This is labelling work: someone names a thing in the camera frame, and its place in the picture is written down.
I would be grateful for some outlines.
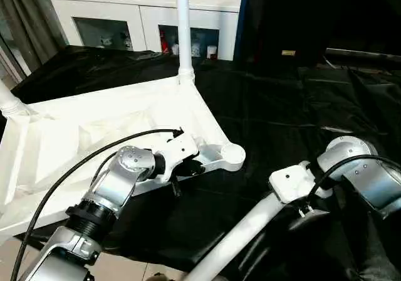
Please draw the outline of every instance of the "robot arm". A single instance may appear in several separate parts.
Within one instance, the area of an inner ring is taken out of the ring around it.
[[[355,137],[339,137],[312,163],[303,161],[273,172],[269,183],[273,193],[256,206],[207,254],[184,281],[211,281],[219,272],[284,208],[296,199],[309,195],[315,179],[333,165],[359,155],[376,155],[375,148]],[[346,177],[363,198],[383,217],[401,208],[399,172],[373,159],[349,162],[330,174],[334,181]],[[331,189],[319,188],[322,198]]]
[[[134,146],[121,148],[108,169],[91,185],[81,202],[69,207],[65,226],[59,227],[20,281],[91,281],[85,265],[93,265],[101,242],[112,229],[137,182],[158,178],[165,183],[184,159],[198,153],[190,135],[170,140],[152,152]]]

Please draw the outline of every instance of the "black tablecloth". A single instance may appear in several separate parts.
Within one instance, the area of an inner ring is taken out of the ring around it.
[[[69,47],[13,92],[26,103],[174,76],[174,56]],[[226,61],[194,62],[195,84],[230,141],[238,172],[213,171],[132,198],[106,252],[190,270],[262,197],[269,175],[315,159],[335,137],[370,141],[401,161],[401,80],[355,70],[292,68],[257,76]],[[331,214],[288,231],[286,208],[223,271],[230,280],[399,280],[399,214],[380,221],[342,184],[317,201]]]

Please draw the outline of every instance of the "glass cabinet door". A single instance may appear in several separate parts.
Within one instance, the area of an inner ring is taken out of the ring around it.
[[[126,21],[73,19],[84,46],[133,51]]]
[[[146,50],[139,6],[51,0],[69,45]]]

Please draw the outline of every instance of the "item on cabinet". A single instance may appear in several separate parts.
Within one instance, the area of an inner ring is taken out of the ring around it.
[[[100,44],[104,48],[110,47],[113,44],[113,39],[111,37],[109,37],[109,36],[106,36],[106,37],[101,36],[100,37]]]
[[[162,44],[162,53],[164,54],[169,54],[169,44],[167,43],[167,40],[165,39],[165,32],[162,30],[160,31],[160,42]]]
[[[133,51],[130,33],[128,31],[121,32],[121,39],[127,51]]]
[[[197,42],[192,43],[190,52],[193,57],[201,57],[201,44]]]
[[[180,54],[180,48],[178,44],[174,44],[171,47],[171,51],[174,55],[179,55]]]
[[[217,59],[217,46],[207,46],[207,58],[210,60]]]

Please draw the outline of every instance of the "white metal frame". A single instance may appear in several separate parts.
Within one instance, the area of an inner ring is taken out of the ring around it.
[[[8,119],[0,143],[0,243],[26,230],[45,192],[71,166],[132,133],[181,127],[194,138],[200,151],[196,159],[206,172],[241,168],[244,149],[228,140],[194,85],[188,0],[177,0],[177,5],[180,68],[176,77],[30,105],[0,82],[0,110]],[[98,17],[104,19],[104,14],[98,13]],[[69,22],[75,27],[71,17]],[[148,135],[125,145],[158,150],[167,139],[166,134]],[[56,190],[36,227],[66,218],[65,209],[79,202],[107,155],[86,163]],[[148,180],[137,185],[134,195],[165,185]]]

